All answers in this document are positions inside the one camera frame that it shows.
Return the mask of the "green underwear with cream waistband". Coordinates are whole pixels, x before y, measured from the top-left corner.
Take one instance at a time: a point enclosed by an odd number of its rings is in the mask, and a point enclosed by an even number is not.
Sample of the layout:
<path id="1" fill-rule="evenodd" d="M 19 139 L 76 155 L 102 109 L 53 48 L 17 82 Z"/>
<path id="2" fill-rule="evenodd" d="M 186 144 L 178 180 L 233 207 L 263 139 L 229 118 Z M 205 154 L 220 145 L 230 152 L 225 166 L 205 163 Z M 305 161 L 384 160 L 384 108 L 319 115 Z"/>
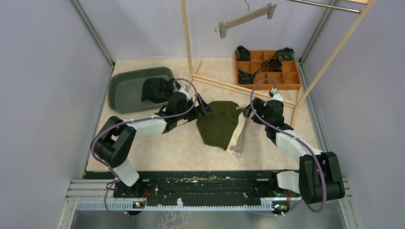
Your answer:
<path id="1" fill-rule="evenodd" d="M 196 122 L 204 144 L 234 154 L 245 126 L 243 108 L 233 101 L 212 101 L 209 106 L 213 111 Z"/>

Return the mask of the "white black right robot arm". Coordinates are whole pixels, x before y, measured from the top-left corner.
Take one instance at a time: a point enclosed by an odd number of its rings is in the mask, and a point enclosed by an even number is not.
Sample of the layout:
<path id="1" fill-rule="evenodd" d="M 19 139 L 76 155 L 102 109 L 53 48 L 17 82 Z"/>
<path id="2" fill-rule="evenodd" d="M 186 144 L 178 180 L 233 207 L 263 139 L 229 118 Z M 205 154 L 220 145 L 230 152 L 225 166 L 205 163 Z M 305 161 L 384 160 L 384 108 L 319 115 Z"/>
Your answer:
<path id="1" fill-rule="evenodd" d="M 243 109 L 244 117 L 264 125 L 267 138 L 299 164 L 298 171 L 276 172 L 275 180 L 269 183 L 270 193 L 280 197 L 290 190 L 301 195 L 306 204 L 343 198 L 345 187 L 337 155 L 323 152 L 302 140 L 294 128 L 285 123 L 283 112 L 281 101 L 259 98 L 254 98 L 252 104 Z"/>

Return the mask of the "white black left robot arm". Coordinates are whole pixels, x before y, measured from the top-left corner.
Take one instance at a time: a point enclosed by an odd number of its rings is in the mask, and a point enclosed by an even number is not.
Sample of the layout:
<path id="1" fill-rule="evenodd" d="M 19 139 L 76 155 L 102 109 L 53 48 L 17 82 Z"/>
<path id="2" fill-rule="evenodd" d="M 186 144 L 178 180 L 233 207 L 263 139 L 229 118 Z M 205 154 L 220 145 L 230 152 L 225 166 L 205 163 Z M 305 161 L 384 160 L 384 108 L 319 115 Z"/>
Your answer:
<path id="1" fill-rule="evenodd" d="M 110 117 L 91 143 L 92 157 L 107 166 L 115 180 L 125 185 L 124 191 L 136 198 L 142 194 L 140 175 L 128 160 L 134 140 L 165 134 L 178 126 L 180 120 L 191 122 L 213 111 L 199 94 L 195 99 L 187 93 L 174 92 L 168 103 L 154 115 L 123 120 Z"/>

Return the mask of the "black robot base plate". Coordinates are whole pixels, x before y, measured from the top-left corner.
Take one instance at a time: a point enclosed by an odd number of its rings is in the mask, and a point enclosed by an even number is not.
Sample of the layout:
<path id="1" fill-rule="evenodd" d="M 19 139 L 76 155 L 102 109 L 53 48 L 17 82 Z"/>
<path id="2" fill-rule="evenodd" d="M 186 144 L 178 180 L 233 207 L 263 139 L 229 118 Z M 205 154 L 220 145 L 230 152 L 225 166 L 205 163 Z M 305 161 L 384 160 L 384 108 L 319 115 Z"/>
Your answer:
<path id="1" fill-rule="evenodd" d="M 115 198 L 142 198 L 135 207 L 172 206 L 181 199 L 191 207 L 257 206 L 261 198 L 287 196 L 275 180 L 276 170 L 262 171 L 141 171 L 132 187 L 118 182 Z"/>

